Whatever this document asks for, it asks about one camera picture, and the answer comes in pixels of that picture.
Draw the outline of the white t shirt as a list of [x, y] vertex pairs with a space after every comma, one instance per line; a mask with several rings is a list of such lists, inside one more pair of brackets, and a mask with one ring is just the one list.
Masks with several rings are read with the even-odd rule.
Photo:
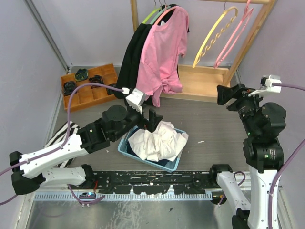
[[139, 129], [128, 138], [132, 151], [142, 160], [173, 162], [185, 147], [189, 135], [178, 133], [170, 122], [161, 121], [154, 132]]

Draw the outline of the pink t shirt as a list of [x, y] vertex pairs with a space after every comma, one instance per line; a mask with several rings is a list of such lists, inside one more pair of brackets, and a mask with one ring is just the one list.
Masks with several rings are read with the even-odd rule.
[[181, 93], [177, 68], [179, 57], [186, 55], [189, 17], [187, 11], [175, 6], [167, 22], [154, 24], [143, 45], [136, 88], [160, 106], [161, 93]]

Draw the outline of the yellow hanger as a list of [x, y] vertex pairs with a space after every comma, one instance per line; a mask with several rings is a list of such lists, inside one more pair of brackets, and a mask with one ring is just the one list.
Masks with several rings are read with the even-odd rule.
[[[217, 30], [218, 25], [226, 17], [227, 14], [233, 12], [233, 16], [229, 21], [212, 37], [213, 33]], [[217, 19], [214, 25], [211, 27], [210, 31], [206, 35], [202, 45], [199, 48], [198, 53], [195, 56], [192, 67], [195, 68], [200, 62], [201, 58], [205, 56], [206, 52], [215, 44], [215, 42], [221, 37], [221, 35], [228, 29], [228, 27], [233, 23], [233, 21], [238, 16], [238, 8], [236, 6], [231, 6], [228, 9], [224, 10], [221, 16]]]

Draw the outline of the pink plastic hanger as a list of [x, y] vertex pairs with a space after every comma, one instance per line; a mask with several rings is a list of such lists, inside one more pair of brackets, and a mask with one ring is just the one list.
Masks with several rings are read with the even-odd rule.
[[228, 56], [228, 54], [231, 52], [233, 47], [236, 45], [237, 41], [239, 40], [241, 34], [244, 32], [251, 16], [253, 13], [253, 8], [250, 8], [251, 0], [248, 0], [246, 2], [246, 6], [244, 8], [244, 14], [242, 16], [242, 19], [240, 20], [239, 24], [236, 26], [234, 32], [232, 33], [231, 37], [227, 41], [226, 45], [218, 55], [215, 63], [214, 68], [218, 68], [219, 65], [225, 60], [225, 58]]

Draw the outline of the salmon pink metal hanger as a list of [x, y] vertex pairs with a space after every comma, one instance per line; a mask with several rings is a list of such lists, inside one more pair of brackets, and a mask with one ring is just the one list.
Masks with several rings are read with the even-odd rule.
[[163, 14], [155, 21], [154, 25], [158, 25], [158, 23], [162, 20], [162, 18], [169, 12], [175, 10], [177, 8], [177, 6], [174, 6], [174, 7], [170, 7], [169, 9], [165, 10], [163, 12]]

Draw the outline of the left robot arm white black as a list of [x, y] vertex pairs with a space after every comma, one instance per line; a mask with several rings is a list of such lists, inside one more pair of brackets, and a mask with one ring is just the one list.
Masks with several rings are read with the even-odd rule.
[[39, 151], [22, 154], [10, 153], [12, 186], [16, 195], [25, 195], [41, 186], [68, 184], [90, 189], [95, 185], [95, 176], [89, 165], [77, 168], [57, 168], [66, 160], [91, 154], [110, 146], [135, 126], [155, 131], [163, 116], [149, 110], [149, 118], [121, 105], [111, 106], [100, 119], [80, 128], [67, 139]]

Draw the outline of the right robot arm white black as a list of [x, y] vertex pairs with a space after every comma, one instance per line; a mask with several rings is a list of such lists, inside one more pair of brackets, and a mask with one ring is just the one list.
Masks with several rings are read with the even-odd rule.
[[286, 127], [286, 110], [272, 102], [260, 105], [263, 98], [243, 84], [218, 85], [218, 105], [225, 105], [231, 99], [234, 102], [227, 106], [227, 110], [239, 114], [247, 134], [243, 152], [249, 166], [251, 199], [244, 196], [229, 165], [212, 165], [209, 182], [223, 190], [233, 211], [234, 229], [277, 229], [276, 176], [284, 165], [284, 152], [278, 136]]

